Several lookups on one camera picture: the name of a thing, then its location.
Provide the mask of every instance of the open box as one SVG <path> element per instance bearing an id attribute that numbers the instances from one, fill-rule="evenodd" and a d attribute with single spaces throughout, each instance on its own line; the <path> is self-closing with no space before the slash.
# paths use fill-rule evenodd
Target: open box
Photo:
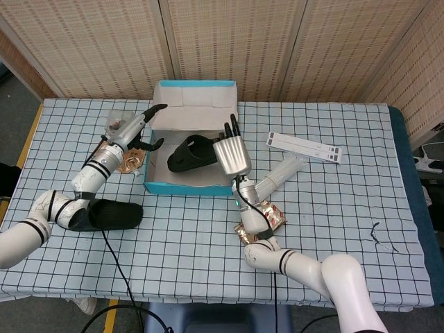
<path id="1" fill-rule="evenodd" d="M 151 143 L 163 145 L 149 153 L 145 187 L 152 194 L 231 196 L 230 179 L 214 163 L 180 173 L 167 166 L 169 156 L 193 134 L 219 136 L 230 114 L 237 118 L 237 87 L 231 80 L 161 80 L 154 91 L 154 104 L 168 104 L 150 121 Z"/>

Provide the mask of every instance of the grid tablecloth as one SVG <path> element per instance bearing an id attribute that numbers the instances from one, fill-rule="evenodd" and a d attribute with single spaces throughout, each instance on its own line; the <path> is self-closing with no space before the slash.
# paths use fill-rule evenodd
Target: grid tablecloth
<path id="1" fill-rule="evenodd" d="M 28 214 L 47 189 L 70 194 L 70 180 L 104 133 L 111 109 L 146 110 L 150 101 L 47 99 L 2 230 Z M 386 105 L 238 103 L 252 179 L 284 157 L 266 146 L 269 131 L 344 149 L 342 165 L 311 159 L 271 195 L 288 223 L 276 232 L 283 248 L 324 260 L 348 253 L 364 268 L 377 308 L 406 311 L 433 305 L 416 225 L 402 183 Z M 147 141 L 149 130 L 144 131 Z M 245 261 L 226 197 L 155 196 L 142 176 L 114 173 L 97 197 L 144 206 L 138 228 L 108 232 L 136 299 L 165 302 L 271 302 L 272 278 Z M 54 225 L 28 258 L 0 271 L 0 299 L 34 296 L 127 298 L 126 286 L 100 232 Z M 279 275 L 282 304 L 329 303 Z"/>

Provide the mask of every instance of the robotic arm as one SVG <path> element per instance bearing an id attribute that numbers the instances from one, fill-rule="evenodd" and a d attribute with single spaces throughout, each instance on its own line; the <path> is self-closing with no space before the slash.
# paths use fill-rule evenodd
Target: robotic arm
<path id="1" fill-rule="evenodd" d="M 158 149 L 163 139 L 154 145 L 141 142 L 141 131 L 155 113 L 166 104 L 154 105 L 126 122 L 109 139 L 109 144 L 88 159 L 71 181 L 74 199 L 54 190 L 44 192 L 33 203 L 29 215 L 0 234 L 0 269 L 7 269 L 28 257 L 51 236 L 49 222 L 65 229 L 78 225 L 84 218 L 89 202 L 123 160 L 123 153 L 132 148 L 147 151 Z"/>
<path id="2" fill-rule="evenodd" d="M 259 239 L 245 247 L 248 265 L 281 273 L 320 293 L 336 307 L 343 333 L 387 333 L 370 301 L 361 265 L 355 258 L 331 255 L 320 263 L 279 246 L 267 218 L 259 210 L 261 201 L 255 183 L 246 176 L 251 161 L 234 115 L 231 121 L 233 130 L 225 123 L 225 134 L 219 135 L 222 140 L 213 147 L 223 170 L 234 180 L 232 190 L 245 230 Z"/>

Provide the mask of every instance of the blue chair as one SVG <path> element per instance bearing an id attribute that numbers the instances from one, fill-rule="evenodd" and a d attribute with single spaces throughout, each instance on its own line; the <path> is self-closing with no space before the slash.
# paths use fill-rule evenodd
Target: blue chair
<path id="1" fill-rule="evenodd" d="M 148 303 L 148 310 L 157 314 L 175 333 L 270 333 L 275 331 L 273 305 Z M 277 306 L 279 333 L 293 333 L 291 306 Z M 161 332 L 159 323 L 146 317 L 145 333 Z"/>

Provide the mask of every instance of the black slide sandal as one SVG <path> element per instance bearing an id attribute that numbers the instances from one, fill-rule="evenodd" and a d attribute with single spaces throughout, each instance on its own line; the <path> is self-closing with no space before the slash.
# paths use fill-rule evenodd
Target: black slide sandal
<path id="1" fill-rule="evenodd" d="M 202 135 L 189 136 L 168 158 L 168 169 L 182 172 L 216 163 L 213 143 L 213 139 Z"/>
<path id="2" fill-rule="evenodd" d="M 73 216 L 72 231 L 125 230 L 142 221 L 144 209 L 137 203 L 93 199 L 88 208 Z"/>

